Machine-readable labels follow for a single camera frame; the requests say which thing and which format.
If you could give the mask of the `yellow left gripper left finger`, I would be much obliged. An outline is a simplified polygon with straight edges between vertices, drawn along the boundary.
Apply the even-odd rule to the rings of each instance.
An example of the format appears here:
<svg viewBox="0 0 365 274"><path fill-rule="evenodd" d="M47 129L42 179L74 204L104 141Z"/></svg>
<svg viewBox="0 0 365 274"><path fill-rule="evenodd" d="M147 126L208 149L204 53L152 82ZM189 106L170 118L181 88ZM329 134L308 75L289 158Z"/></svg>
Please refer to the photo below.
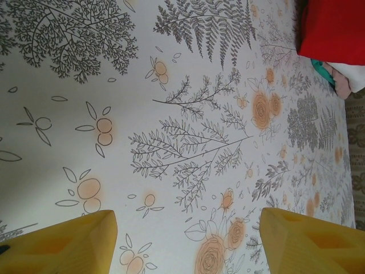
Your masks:
<svg viewBox="0 0 365 274"><path fill-rule="evenodd" d="M1 273L109 273L117 240L102 210L1 243Z"/></svg>

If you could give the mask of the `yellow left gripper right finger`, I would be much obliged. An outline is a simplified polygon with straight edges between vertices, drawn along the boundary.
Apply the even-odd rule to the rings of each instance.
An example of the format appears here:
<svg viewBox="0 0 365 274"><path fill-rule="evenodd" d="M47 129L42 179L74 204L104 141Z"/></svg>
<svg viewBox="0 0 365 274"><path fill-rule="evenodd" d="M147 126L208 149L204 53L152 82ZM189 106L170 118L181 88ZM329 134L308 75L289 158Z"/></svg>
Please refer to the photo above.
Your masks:
<svg viewBox="0 0 365 274"><path fill-rule="evenodd" d="M261 212L271 273L364 273L364 232L279 208Z"/></svg>

